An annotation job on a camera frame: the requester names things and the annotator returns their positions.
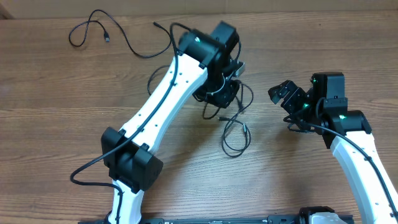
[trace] black bracket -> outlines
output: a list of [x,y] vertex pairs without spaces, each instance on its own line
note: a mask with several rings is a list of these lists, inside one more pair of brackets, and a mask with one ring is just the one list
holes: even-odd
[[[101,137],[103,154],[126,141],[125,133],[107,128]],[[163,162],[149,153],[148,148],[147,144],[137,146],[131,141],[106,157],[104,164],[109,168],[109,176],[129,186],[134,193],[149,189],[162,171]]]

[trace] wire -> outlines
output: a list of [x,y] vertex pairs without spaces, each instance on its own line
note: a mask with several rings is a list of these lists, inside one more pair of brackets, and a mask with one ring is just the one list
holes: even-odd
[[[158,27],[158,28],[164,30],[164,32],[167,33],[167,35],[168,35],[169,38],[170,38],[170,42],[169,42],[169,44],[167,45],[167,47],[166,47],[165,49],[161,50],[160,52],[157,52],[156,54],[152,54],[152,55],[142,55],[142,54],[139,54],[139,53],[137,53],[137,52],[131,47],[130,42],[129,42],[128,38],[127,38],[127,35],[126,35],[126,33],[124,32],[123,28],[119,25],[119,23],[116,22],[116,20],[114,20],[113,17],[112,17],[111,15],[109,15],[107,12],[105,12],[104,10],[95,9],[95,10],[90,14],[90,16],[88,17],[88,20],[87,20],[87,21],[82,22],[81,24],[75,26],[75,27],[70,31],[70,33],[69,33],[69,43],[70,43],[72,46],[74,46],[74,47],[81,47],[81,46],[86,42],[87,32],[88,32],[88,25],[89,25],[91,22],[96,22],[96,23],[98,23],[98,24],[102,27],[102,29],[104,30],[104,37],[105,37],[105,39],[106,39],[106,37],[108,37],[108,40],[106,40],[106,41],[107,41],[107,42],[109,41],[109,34],[107,33],[107,31],[106,31],[105,27],[102,25],[102,23],[100,23],[100,22],[98,22],[98,21],[92,21],[92,20],[91,20],[91,17],[93,16],[93,14],[94,14],[95,12],[102,12],[102,13],[104,13],[105,15],[107,15],[107,16],[119,27],[119,29],[120,29],[120,31],[122,32],[122,34],[123,34],[123,36],[124,36],[124,38],[125,38],[125,40],[126,40],[128,46],[129,46],[130,50],[133,52],[134,55],[136,55],[136,56],[138,56],[138,57],[140,57],[140,58],[152,58],[152,57],[158,56],[158,55],[160,55],[161,53],[165,52],[165,51],[170,47],[170,45],[172,44],[171,36],[170,36],[169,32],[167,31],[167,29],[165,29],[164,27],[162,27],[162,26],[161,26],[160,24],[158,24],[157,22],[154,22],[154,25],[155,25],[156,27]],[[82,26],[82,25],[84,25],[84,24],[87,24],[87,26],[86,26],[86,31],[85,31],[85,36],[84,36],[84,38],[83,38],[83,41],[81,42],[81,44],[78,44],[78,45],[77,45],[77,44],[74,44],[74,43],[72,42],[72,40],[71,40],[72,33],[73,33],[73,31],[75,31],[75,29],[77,29],[78,27],[80,27],[80,26]]]
[[238,47],[238,54],[237,54],[236,57],[235,57],[235,61],[237,61],[238,58],[239,58],[239,56],[241,55],[241,49],[242,49],[242,43],[241,43],[241,41],[239,41],[238,44],[239,44],[239,47]]
[[201,117],[202,117],[203,119],[211,119],[211,118],[214,118],[214,117],[218,114],[218,112],[220,111],[221,108],[217,108],[216,112],[213,113],[213,115],[211,115],[211,116],[209,116],[209,117],[205,117],[205,112],[206,112],[207,104],[208,104],[208,103],[206,102],[205,107],[203,108],[203,112],[202,112],[202,114],[201,114]]
[[325,99],[326,99],[326,97],[321,97],[321,98],[319,98],[319,100],[318,100],[318,102],[317,102],[317,105],[316,105],[316,107],[315,107],[315,117],[317,117],[317,119],[319,119],[319,114],[318,114],[318,112],[319,112],[319,106],[320,106],[322,100],[325,100]]
[[149,77],[149,79],[148,79],[148,84],[147,84],[147,91],[148,91],[149,96],[151,96],[151,94],[152,94],[152,93],[150,92],[150,90],[149,90],[149,86],[150,86],[151,81],[152,81],[156,76],[160,75],[159,73],[157,73],[160,69],[162,69],[162,68],[167,68],[167,67],[168,67],[168,65],[160,66],[159,68],[156,68],[156,70],[150,75],[150,77]]
[[211,93],[207,92],[206,94],[213,96],[215,93],[218,93],[219,91],[221,91],[224,88],[224,86],[225,86],[225,77],[224,77],[224,75],[223,75],[223,80],[224,80],[224,82],[223,82],[223,86],[221,86],[221,88],[219,88],[218,90],[216,90],[214,92],[211,92]]
[[[249,147],[249,145],[251,143],[251,133],[250,133],[250,130],[249,130],[248,126],[246,125],[246,123],[242,123],[242,122],[238,121],[236,118],[238,117],[238,115],[240,113],[242,113],[244,110],[246,110],[252,104],[253,99],[254,99],[253,90],[249,86],[247,86],[246,84],[242,83],[240,80],[236,80],[236,81],[239,82],[239,84],[241,85],[241,100],[239,101],[238,97],[236,97],[236,101],[238,102],[238,106],[239,106],[238,112],[232,118],[224,118],[224,117],[219,117],[218,118],[218,120],[220,120],[220,121],[228,121],[225,124],[224,132],[223,132],[223,135],[221,136],[221,148],[223,149],[224,153],[227,156],[231,157],[231,158],[236,158],[236,157],[239,157],[240,155],[242,155],[244,153],[244,151]],[[245,107],[243,107],[243,87],[244,86],[251,92],[251,100]],[[245,144],[244,144],[244,146],[241,149],[235,149],[235,148],[231,147],[226,141],[226,137],[228,135],[228,130],[232,127],[232,125],[235,122],[237,122],[239,124],[242,124],[242,126],[243,126]],[[233,155],[228,153],[226,151],[225,147],[224,147],[224,144],[230,150],[238,152],[238,153],[237,154],[233,154]]]
[[173,44],[173,50],[174,50],[174,57],[175,57],[175,71],[174,71],[174,76],[173,79],[170,81],[170,86],[169,88],[166,90],[164,96],[162,97],[162,99],[159,101],[159,103],[157,104],[157,106],[154,108],[154,110],[150,113],[150,115],[145,119],[145,121],[137,128],[137,131],[134,132],[129,138],[127,138],[127,140],[125,140],[123,143],[121,143],[119,146],[115,147],[114,149],[110,150],[109,152],[107,152],[106,154],[103,154],[102,156],[99,156],[95,159],[93,159],[92,161],[86,163],[85,165],[77,168],[77,170],[73,171],[72,174],[70,175],[70,181],[72,181],[74,184],[78,184],[78,185],[89,185],[89,186],[105,186],[105,187],[112,187],[115,188],[116,190],[118,190],[118,195],[119,195],[119,204],[118,204],[118,209],[116,211],[116,223],[119,224],[119,219],[120,219],[120,209],[121,209],[121,205],[122,205],[122,200],[123,200],[123,192],[121,190],[121,188],[117,185],[114,184],[109,184],[109,183],[99,183],[99,182],[82,182],[79,180],[75,180],[75,176],[80,173],[81,171],[87,169],[89,166],[97,163],[98,161],[114,154],[115,152],[117,152],[118,150],[122,149],[127,143],[129,143],[130,141],[132,141],[143,129],[144,126],[150,121],[150,119],[156,114],[156,112],[159,110],[159,108],[162,106],[163,102],[166,100],[166,97],[169,95],[171,89],[174,86],[175,83],[175,79],[177,78],[177,72],[178,72],[178,48],[175,44],[175,40],[174,40],[174,35],[173,35],[173,26],[180,26],[183,27],[184,29],[188,29],[190,30],[188,27],[181,25],[179,23],[172,23],[170,25],[170,39],[171,42]]
[[291,115],[288,115],[287,117],[284,118],[284,121],[288,122],[288,123],[295,123],[295,124],[298,123],[298,124],[300,124],[302,126],[309,126],[309,127],[313,127],[313,128],[316,128],[316,129],[322,129],[322,130],[324,130],[324,131],[326,131],[326,132],[328,132],[330,134],[334,134],[335,136],[338,136],[338,137],[344,139],[345,141],[350,143],[356,150],[358,150],[364,156],[365,160],[370,163],[370,165],[372,166],[374,172],[376,173],[376,175],[377,175],[377,177],[378,177],[378,179],[380,181],[381,187],[383,188],[383,191],[384,191],[384,193],[385,193],[385,195],[387,197],[387,201],[389,202],[389,204],[391,206],[392,215],[395,216],[395,218],[397,220],[397,223],[398,223],[398,211],[396,209],[396,206],[394,205],[394,201],[392,200],[392,197],[391,197],[390,192],[388,191],[387,185],[386,185],[386,183],[385,183],[385,181],[384,181],[379,169],[377,168],[377,165],[375,165],[375,163],[373,162],[371,156],[369,156],[362,148],[360,148],[352,140],[350,140],[346,136],[344,136],[344,135],[342,135],[342,134],[340,134],[340,133],[338,133],[338,132],[336,132],[336,131],[334,131],[332,129],[329,129],[329,128],[326,128],[326,127],[322,127],[322,126],[319,126],[319,125],[316,125],[316,124],[312,124],[312,123],[307,123],[307,122],[304,122],[304,121],[301,121],[301,120],[300,121],[292,120],[292,119],[290,119],[290,117],[291,117]]
[[197,102],[203,102],[203,100],[199,100],[198,97],[195,94],[192,94],[192,96]]

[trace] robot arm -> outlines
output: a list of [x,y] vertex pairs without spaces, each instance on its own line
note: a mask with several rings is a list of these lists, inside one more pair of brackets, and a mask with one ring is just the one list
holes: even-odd
[[[123,199],[120,202],[119,191],[115,189],[113,209],[106,217],[106,222],[140,222],[144,191],[154,183],[163,168],[163,162],[154,154],[159,149],[168,126],[191,95],[221,108],[226,108],[233,101],[239,85],[231,78],[238,77],[244,68],[244,63],[232,60],[230,56],[238,42],[236,29],[224,22],[221,22],[211,35],[190,30],[180,39],[177,77],[165,101],[131,142],[104,158],[113,184],[123,191]],[[129,139],[153,112],[174,77],[175,59],[159,86],[138,113],[119,131],[108,128],[104,132],[101,138],[103,154]]]
[[[398,195],[381,164],[374,145],[372,134],[365,131],[350,131],[346,137],[361,147],[367,155],[372,157],[386,187],[394,201],[398,204]],[[349,186],[353,191],[354,198],[358,204],[363,223],[397,223],[392,213],[389,202],[384,193],[382,185],[368,161],[350,143],[340,137],[336,137],[331,144],[331,152],[340,163],[348,179]]]
[[[298,126],[298,129],[291,129],[289,125],[291,131],[322,135],[326,147],[331,149],[347,176],[363,223],[397,223],[398,214],[394,212],[398,205],[397,192],[381,164],[365,116],[360,111],[348,111],[344,75],[315,73],[311,81],[313,88],[304,92],[287,80],[269,90],[270,98],[275,104],[284,98],[281,107],[289,113],[284,121]],[[367,156],[347,139],[327,129],[348,138]],[[324,223],[324,215],[322,212],[308,213],[306,223]]]
[[[145,126],[143,132],[138,134],[132,141],[137,146],[144,144],[148,145],[147,152],[154,155],[159,149],[159,144],[174,117],[178,111],[188,100],[188,98],[200,87],[207,79],[207,68],[200,68],[199,62],[188,55],[184,54],[178,56],[178,77],[175,80],[175,86],[172,88],[168,97],[156,113],[154,117]],[[144,104],[144,106],[133,116],[127,123],[123,125],[121,130],[124,130],[124,137],[130,137],[137,127],[142,124],[147,115],[151,113],[154,107],[163,97],[164,92],[170,85],[173,79],[175,68],[175,60],[170,65],[163,80],[159,83],[156,90]],[[120,211],[120,223],[136,224],[141,220],[141,203],[144,196],[144,191],[139,190],[134,193],[133,190],[120,180],[113,180],[113,184],[122,188],[124,195]],[[108,221],[116,223],[116,211],[119,205],[118,191],[114,191],[113,209],[109,215]]]

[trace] cable connector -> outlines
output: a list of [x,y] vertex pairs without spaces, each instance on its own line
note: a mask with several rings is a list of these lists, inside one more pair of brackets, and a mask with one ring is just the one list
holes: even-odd
[[225,118],[225,117],[218,117],[218,120],[219,120],[219,121],[229,121],[229,120],[231,120],[231,119]]
[[239,99],[236,99],[236,101],[238,102],[238,107],[239,107],[239,111],[243,111],[243,104]]
[[107,43],[109,42],[109,34],[106,31],[104,33],[104,39],[105,39],[105,42],[107,42]]
[[159,27],[159,28],[163,28],[160,24],[158,24],[157,22],[154,22],[154,25]]

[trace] wooden table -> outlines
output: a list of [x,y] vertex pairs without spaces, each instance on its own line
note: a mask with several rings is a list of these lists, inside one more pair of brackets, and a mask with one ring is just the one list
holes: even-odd
[[[157,153],[164,169],[144,197],[148,216],[263,217],[328,205],[359,223],[346,177],[322,138],[288,132],[286,112],[267,94],[287,79],[307,90],[312,73],[320,71],[344,72],[349,108],[367,116],[398,187],[397,11],[116,19],[132,46],[146,54],[168,42],[152,21],[166,27],[179,21],[204,32],[220,20],[229,22],[238,28],[247,62],[241,80],[254,90],[253,105],[240,116],[252,144],[237,159],[220,148],[224,123],[202,120],[203,103],[188,100]],[[111,209],[111,188],[74,185],[69,175],[101,154],[108,126],[120,128],[144,104],[149,75],[170,63],[172,51],[139,59],[103,17],[111,42],[93,24],[87,43],[76,49],[68,33],[84,20],[0,21],[0,223],[76,223],[103,218]],[[79,29],[73,40],[82,35]],[[235,112],[233,103],[220,115]],[[240,126],[229,140],[242,145]],[[110,181],[102,163],[77,178]]]

